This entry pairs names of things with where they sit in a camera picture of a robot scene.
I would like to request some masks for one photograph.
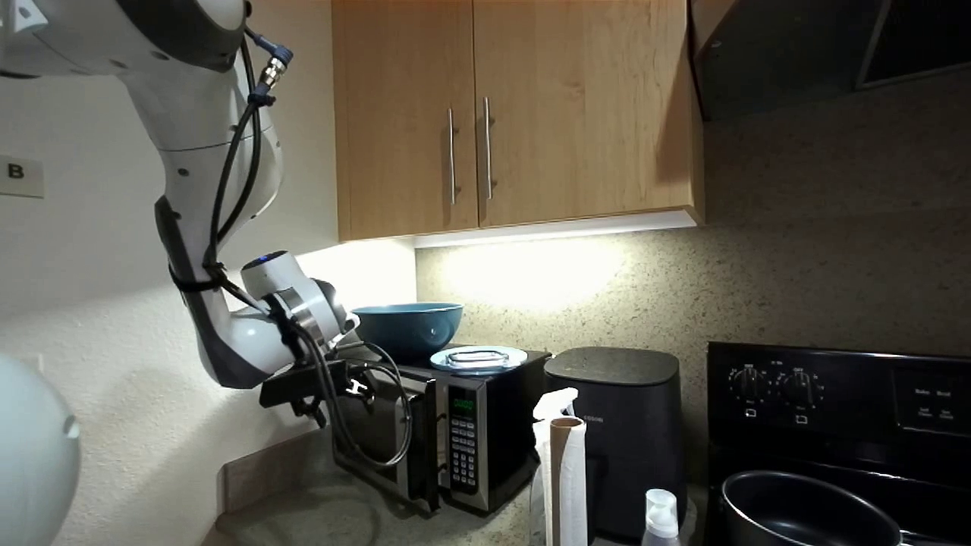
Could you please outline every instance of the white wall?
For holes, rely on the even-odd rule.
[[[413,301],[406,246],[314,252],[336,244],[329,5],[255,4],[251,25],[297,55],[272,111],[287,179],[221,257],[239,267],[289,248],[350,305]],[[203,371],[155,233],[161,161],[122,85],[0,81],[0,96],[0,154],[43,161],[47,178],[44,200],[0,196],[0,351],[43,354],[83,428],[57,544],[199,544],[218,514],[219,468],[309,425]]]

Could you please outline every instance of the black stove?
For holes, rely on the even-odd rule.
[[[971,359],[708,346],[705,544],[731,544],[721,483],[779,470],[870,500],[909,544],[971,545]]]

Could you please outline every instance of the teal bowl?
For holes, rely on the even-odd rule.
[[[396,362],[428,359],[452,341],[462,320],[459,303],[423,302],[361,307],[357,336],[378,345]]]

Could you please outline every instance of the textured wall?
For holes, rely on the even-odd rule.
[[[971,72],[706,125],[710,224],[417,252],[457,341],[682,362],[704,472],[709,340],[971,355]]]
[[[270,4],[255,2],[253,27],[297,53],[272,111],[287,175],[221,257],[239,267],[290,248],[349,304],[414,299],[409,248],[320,250],[337,232],[329,5]],[[0,351],[42,354],[82,426],[80,489],[57,544],[199,544],[220,467],[310,427],[203,370],[154,228],[161,161],[121,83],[0,81],[0,96],[0,154],[42,160],[48,184],[44,200],[0,196]],[[376,257],[383,267],[360,267]]]

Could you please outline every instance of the black pot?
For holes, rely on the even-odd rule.
[[[883,510],[846,490],[785,472],[735,474],[721,484],[736,546],[900,546]]]

